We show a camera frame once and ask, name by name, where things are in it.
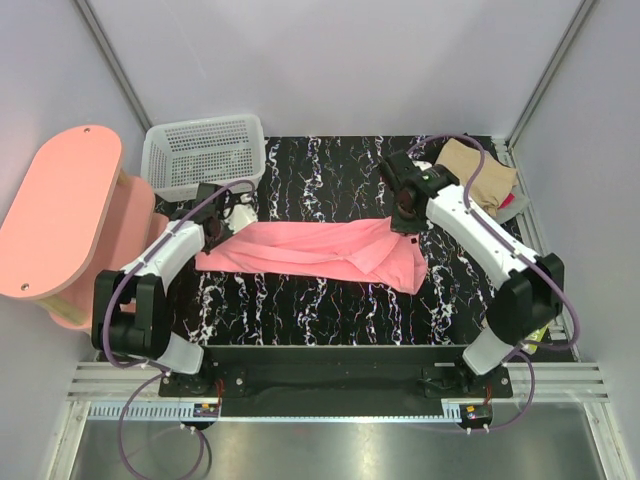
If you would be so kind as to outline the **pink t-shirt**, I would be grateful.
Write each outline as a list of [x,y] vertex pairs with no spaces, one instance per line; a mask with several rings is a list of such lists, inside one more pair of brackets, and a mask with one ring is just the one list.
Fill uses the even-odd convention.
[[256,222],[195,258],[201,272],[274,273],[381,283],[416,294],[428,264],[418,238],[391,230],[391,219],[347,223]]

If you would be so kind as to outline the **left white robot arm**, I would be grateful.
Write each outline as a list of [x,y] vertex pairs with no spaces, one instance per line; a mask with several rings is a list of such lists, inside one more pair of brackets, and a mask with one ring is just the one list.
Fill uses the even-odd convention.
[[149,364],[181,374],[181,384],[193,395],[208,394],[216,372],[204,364],[201,347],[171,330],[167,292],[187,263],[232,235],[217,217],[174,220],[135,260],[101,271],[94,283],[93,346],[116,368]]

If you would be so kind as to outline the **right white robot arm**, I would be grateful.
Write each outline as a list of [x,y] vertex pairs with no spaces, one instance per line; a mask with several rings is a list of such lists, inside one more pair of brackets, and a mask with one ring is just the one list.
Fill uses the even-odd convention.
[[557,255],[541,256],[501,229],[446,168],[422,171],[408,162],[399,167],[383,163],[379,170],[393,193],[391,230],[413,235],[428,222],[439,226],[494,286],[487,326],[465,347],[453,374],[460,393],[476,396],[488,387],[492,371],[561,314],[564,264]]

